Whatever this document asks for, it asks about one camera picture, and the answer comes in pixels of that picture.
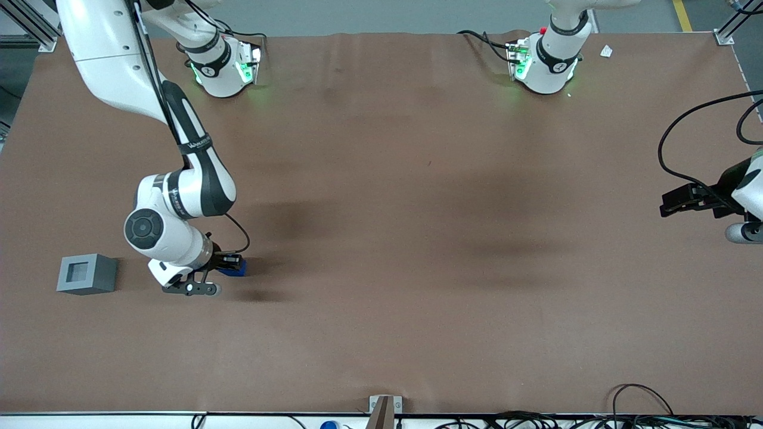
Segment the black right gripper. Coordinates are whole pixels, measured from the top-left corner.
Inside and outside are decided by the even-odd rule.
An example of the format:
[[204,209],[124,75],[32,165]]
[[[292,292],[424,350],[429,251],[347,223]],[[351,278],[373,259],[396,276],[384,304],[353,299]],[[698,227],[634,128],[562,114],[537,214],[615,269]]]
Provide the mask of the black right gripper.
[[206,264],[206,271],[218,271],[224,275],[236,275],[237,270],[229,267],[243,267],[244,258],[240,254],[232,254],[221,250],[220,246],[211,241],[212,253]]

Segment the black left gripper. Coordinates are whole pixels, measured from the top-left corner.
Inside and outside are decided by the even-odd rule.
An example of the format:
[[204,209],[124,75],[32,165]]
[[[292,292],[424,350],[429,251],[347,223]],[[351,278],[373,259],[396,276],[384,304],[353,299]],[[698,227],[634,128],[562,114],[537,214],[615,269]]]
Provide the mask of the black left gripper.
[[704,204],[706,192],[696,183],[686,183],[671,192],[666,192],[662,196],[662,205],[659,206],[660,216],[666,218],[683,212],[702,212],[712,209],[714,218],[744,215],[746,210],[732,198],[732,192],[741,183],[746,173],[746,159],[723,171],[717,184],[711,186],[714,193],[725,201],[719,203],[718,207],[714,207],[713,204]]

